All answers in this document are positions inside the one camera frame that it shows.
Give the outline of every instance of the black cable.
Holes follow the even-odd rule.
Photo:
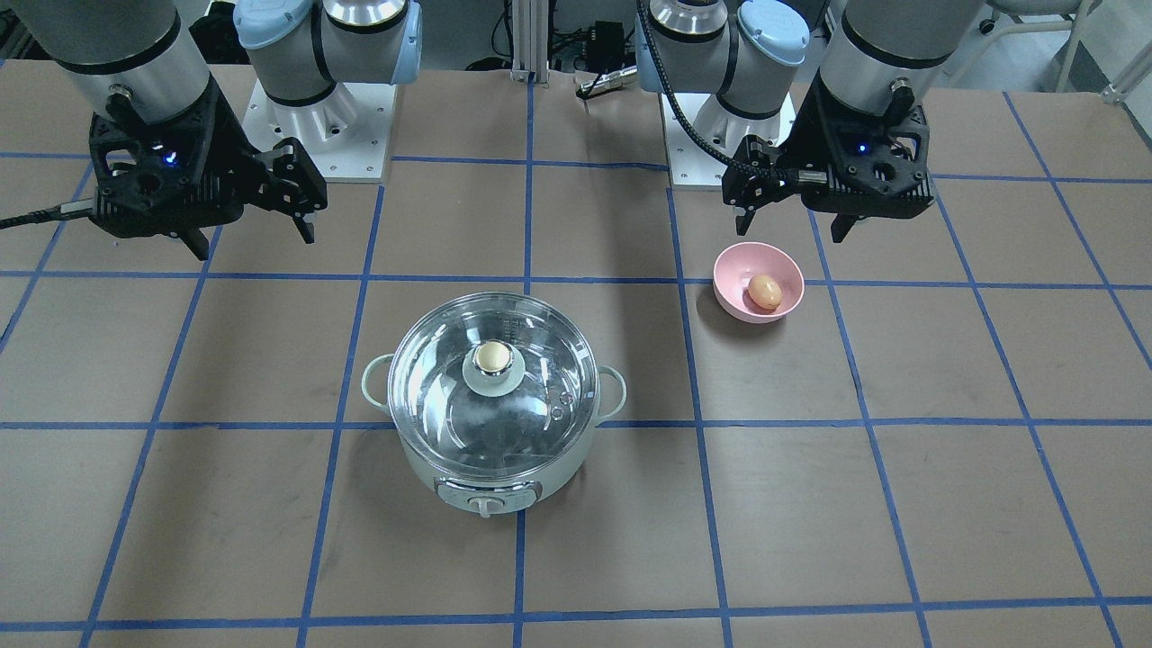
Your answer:
[[[676,100],[676,95],[672,91],[672,84],[668,82],[668,74],[664,69],[664,61],[660,60],[660,52],[657,51],[655,40],[652,38],[652,25],[650,24],[649,12],[646,7],[647,0],[636,0],[636,13],[639,17],[641,30],[644,33],[644,40],[647,42],[649,52],[652,54],[652,63],[655,67],[655,74],[660,78],[660,89],[664,91],[665,96],[668,97],[668,104],[672,106],[672,113],[675,115],[676,121],[683,127],[684,133],[688,134],[689,140],[692,141],[702,151],[707,153],[714,160],[720,164],[735,167],[736,171],[751,176],[771,176],[780,182],[787,181],[787,176],[776,168],[764,168],[759,166],[752,166],[737,161],[728,157],[723,151],[715,149],[699,133],[692,128],[692,122],[688,120],[684,115],[684,111],[680,108],[680,101]]]
[[[500,28],[500,23],[505,23],[505,28],[507,29],[508,27],[507,18],[509,17],[510,13],[511,13],[511,0],[505,0],[503,12],[500,13],[500,17],[497,18],[495,24],[492,25],[492,35],[488,36],[488,45],[492,45],[492,51],[495,52],[498,56],[505,56],[507,59],[511,58],[511,35],[510,33],[508,35],[508,53],[505,54],[500,50],[497,50],[497,29]]]
[[[53,220],[66,220],[61,218],[60,205],[48,209],[38,209],[36,211],[30,211],[24,216],[0,218],[0,229],[16,227],[17,225],[35,225],[37,223],[51,223]]]

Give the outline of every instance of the brown egg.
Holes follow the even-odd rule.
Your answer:
[[[767,274],[757,274],[748,282],[748,296],[764,310],[775,310],[785,299],[780,284]]]

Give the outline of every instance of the glass lid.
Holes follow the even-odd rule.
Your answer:
[[[424,316],[400,342],[388,406],[404,440],[461,477],[502,480],[563,454],[588,427],[596,361],[561,312],[477,293]]]

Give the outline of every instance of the light blue robot joint cap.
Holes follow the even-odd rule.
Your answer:
[[[811,36],[795,9],[778,0],[748,0],[736,16],[740,31],[764,55],[789,67],[804,62]]]
[[[245,50],[267,47],[291,33],[312,10],[312,0],[237,0],[232,22]]]

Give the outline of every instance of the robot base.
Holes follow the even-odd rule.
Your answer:
[[[328,182],[379,182],[388,155],[396,89],[386,83],[346,83],[355,103],[356,120],[308,152]],[[275,133],[271,101],[260,82],[244,112],[244,134],[257,149],[270,150],[291,133]]]
[[[704,103],[710,95],[676,92],[676,101],[680,110],[684,111],[684,116],[695,122]],[[676,122],[673,115],[672,105],[668,98],[660,95],[660,105],[664,108],[664,142],[668,148],[668,166],[672,176],[672,186],[676,189],[700,189],[720,190],[720,179],[727,167],[712,159],[692,143],[684,129]],[[791,96],[785,97],[785,103],[780,106],[780,133],[776,137],[765,137],[773,144],[788,138],[791,127],[796,122],[796,107],[793,105]]]

